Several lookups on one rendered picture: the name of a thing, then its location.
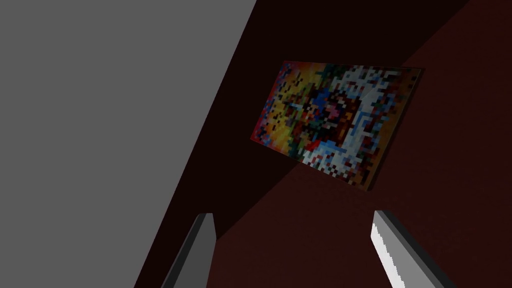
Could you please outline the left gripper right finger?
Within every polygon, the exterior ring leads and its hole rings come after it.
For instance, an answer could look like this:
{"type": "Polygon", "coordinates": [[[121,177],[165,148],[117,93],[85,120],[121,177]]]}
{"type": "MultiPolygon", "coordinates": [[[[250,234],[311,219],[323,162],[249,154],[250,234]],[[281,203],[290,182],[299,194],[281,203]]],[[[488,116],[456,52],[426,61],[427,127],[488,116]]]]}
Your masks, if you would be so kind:
{"type": "Polygon", "coordinates": [[[370,239],[392,288],[457,288],[390,211],[373,213],[370,239]]]}

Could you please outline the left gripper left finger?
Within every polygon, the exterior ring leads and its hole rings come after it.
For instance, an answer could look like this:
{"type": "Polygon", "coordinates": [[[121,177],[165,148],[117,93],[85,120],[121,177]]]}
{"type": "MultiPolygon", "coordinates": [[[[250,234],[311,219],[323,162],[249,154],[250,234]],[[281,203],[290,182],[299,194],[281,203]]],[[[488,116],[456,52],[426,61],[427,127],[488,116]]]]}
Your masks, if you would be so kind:
{"type": "Polygon", "coordinates": [[[213,214],[198,214],[161,288],[207,288],[216,241],[213,214]]]}

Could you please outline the colourful wall picture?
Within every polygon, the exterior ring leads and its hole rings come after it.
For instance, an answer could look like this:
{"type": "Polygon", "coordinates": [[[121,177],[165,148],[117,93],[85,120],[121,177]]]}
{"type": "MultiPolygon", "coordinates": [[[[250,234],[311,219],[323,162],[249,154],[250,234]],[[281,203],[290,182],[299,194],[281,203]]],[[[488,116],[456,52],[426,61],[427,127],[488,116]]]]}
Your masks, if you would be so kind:
{"type": "Polygon", "coordinates": [[[369,191],[419,67],[284,61],[251,140],[369,191]]]}

